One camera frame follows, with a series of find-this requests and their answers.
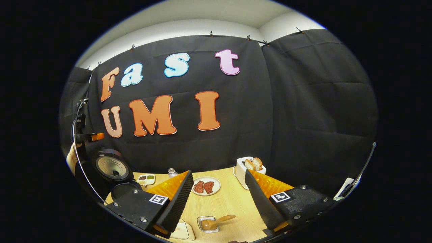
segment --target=small tray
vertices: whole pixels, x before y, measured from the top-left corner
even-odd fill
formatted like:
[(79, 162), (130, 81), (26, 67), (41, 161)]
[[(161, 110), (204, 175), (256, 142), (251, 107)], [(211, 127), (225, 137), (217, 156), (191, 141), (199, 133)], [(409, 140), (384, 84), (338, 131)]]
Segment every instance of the small tray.
[(197, 218), (197, 223), (198, 223), (198, 227), (200, 228), (201, 231), (203, 231), (205, 233), (215, 233), (215, 232), (219, 232), (220, 231), (219, 225), (217, 226), (217, 228), (215, 230), (203, 230), (203, 226), (201, 225), (201, 222), (203, 220), (205, 220), (205, 219), (216, 221), (216, 218), (213, 217), (213, 216), (198, 217)]
[[(153, 176), (153, 179), (147, 179), (148, 176)], [(153, 185), (155, 183), (156, 175), (155, 174), (142, 174), (138, 176), (137, 182), (142, 186)]]

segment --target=light blue letter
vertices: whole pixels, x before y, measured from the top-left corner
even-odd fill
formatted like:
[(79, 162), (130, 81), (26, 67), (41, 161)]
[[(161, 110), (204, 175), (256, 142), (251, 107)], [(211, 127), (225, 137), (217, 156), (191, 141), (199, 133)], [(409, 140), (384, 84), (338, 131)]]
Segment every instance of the light blue letter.
[(121, 79), (121, 85), (127, 87), (130, 84), (139, 83), (143, 79), (143, 76), (141, 75), (142, 71), (143, 65), (141, 63), (135, 63), (128, 66), (124, 71), (125, 75)]
[(165, 59), (165, 69), (164, 73), (167, 77), (178, 77), (184, 75), (189, 69), (187, 61), (189, 61), (189, 55), (187, 53), (172, 54)]

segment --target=cable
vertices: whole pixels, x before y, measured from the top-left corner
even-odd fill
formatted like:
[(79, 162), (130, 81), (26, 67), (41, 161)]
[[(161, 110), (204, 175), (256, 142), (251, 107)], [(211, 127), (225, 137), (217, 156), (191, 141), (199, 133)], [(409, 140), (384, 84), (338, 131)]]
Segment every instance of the cable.
[[(85, 102), (85, 100), (82, 100), (81, 103), (79, 104), (79, 108), (78, 111), (76, 112), (76, 116), (78, 117), (79, 114), (79, 110), (81, 109), (81, 107), (83, 106), (83, 103)], [(102, 200), (102, 202), (104, 202), (104, 204), (108, 204), (107, 202), (105, 202), (105, 200), (97, 193), (97, 191), (95, 190), (95, 188), (93, 187), (93, 185), (90, 183), (89, 179), (87, 178), (86, 173), (84, 172), (83, 166), (81, 165), (81, 161), (79, 160), (79, 156), (78, 156), (78, 152), (76, 151), (76, 134), (75, 134), (75, 129), (76, 129), (76, 120), (77, 118), (74, 119), (73, 123), (72, 123), (72, 133), (73, 133), (73, 149), (75, 150), (75, 154), (76, 154), (76, 159), (78, 160), (78, 164), (81, 168), (81, 171), (84, 174), (84, 177), (86, 178), (87, 182), (89, 183), (90, 187), (93, 189), (93, 191), (96, 193), (96, 195)]]

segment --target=toast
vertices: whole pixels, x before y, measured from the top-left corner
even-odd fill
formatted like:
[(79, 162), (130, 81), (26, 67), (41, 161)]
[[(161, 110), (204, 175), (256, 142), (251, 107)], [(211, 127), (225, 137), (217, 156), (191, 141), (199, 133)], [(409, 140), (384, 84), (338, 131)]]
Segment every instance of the toast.
[(255, 165), (255, 171), (260, 171), (263, 169), (263, 162), (259, 158), (254, 158), (252, 163)]
[(252, 161), (248, 159), (245, 160), (245, 166), (247, 169), (256, 170), (256, 166), (254, 165), (254, 163), (252, 163)]

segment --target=salt shaker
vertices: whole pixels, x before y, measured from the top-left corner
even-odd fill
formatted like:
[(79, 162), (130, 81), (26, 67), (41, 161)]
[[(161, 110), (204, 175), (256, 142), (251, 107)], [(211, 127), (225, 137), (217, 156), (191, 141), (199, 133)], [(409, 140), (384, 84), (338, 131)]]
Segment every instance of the salt shaker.
[(173, 178), (174, 176), (178, 176), (178, 173), (173, 168), (169, 168), (168, 169), (168, 177)]

